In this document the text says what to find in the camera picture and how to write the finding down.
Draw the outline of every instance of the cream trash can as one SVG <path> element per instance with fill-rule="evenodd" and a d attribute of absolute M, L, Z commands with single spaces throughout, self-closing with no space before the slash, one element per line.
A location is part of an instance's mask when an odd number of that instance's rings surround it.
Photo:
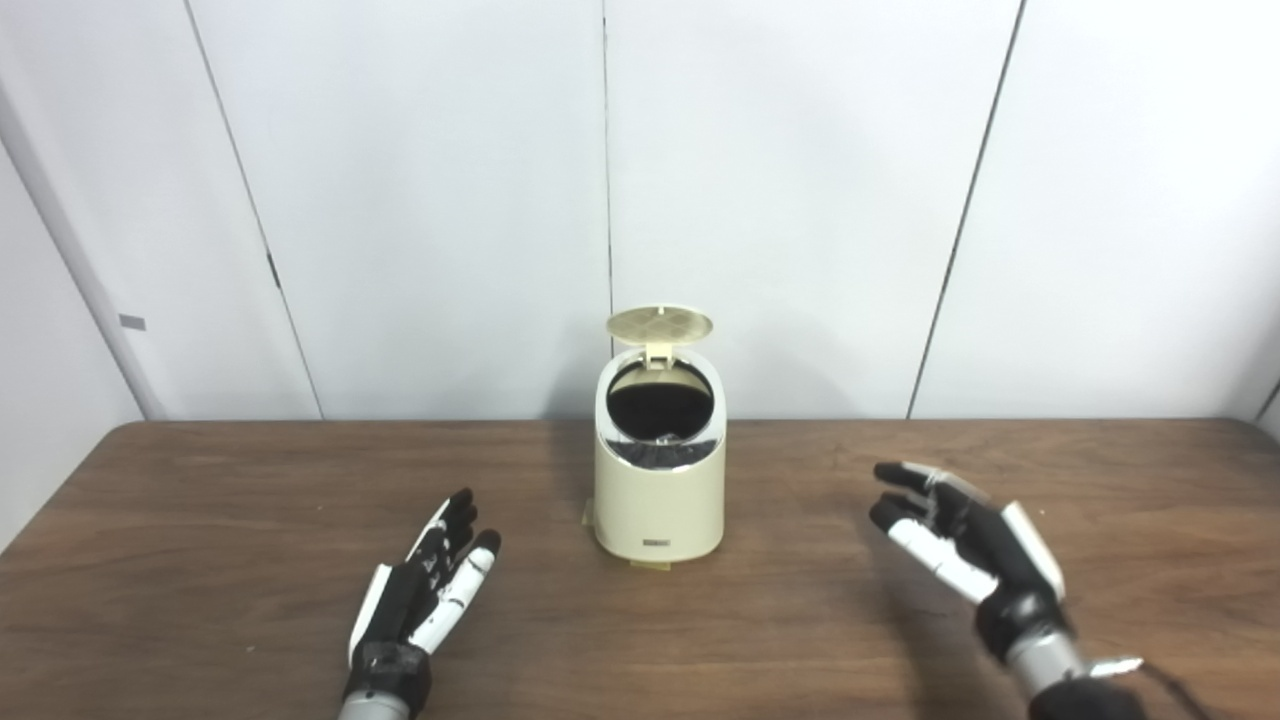
<path fill-rule="evenodd" d="M 684 346 L 712 332 L 704 315 L 675 305 L 609 318 L 616 356 L 595 389 L 595 537 L 641 562 L 678 562 L 716 550 L 724 536 L 724 388 Z"/>

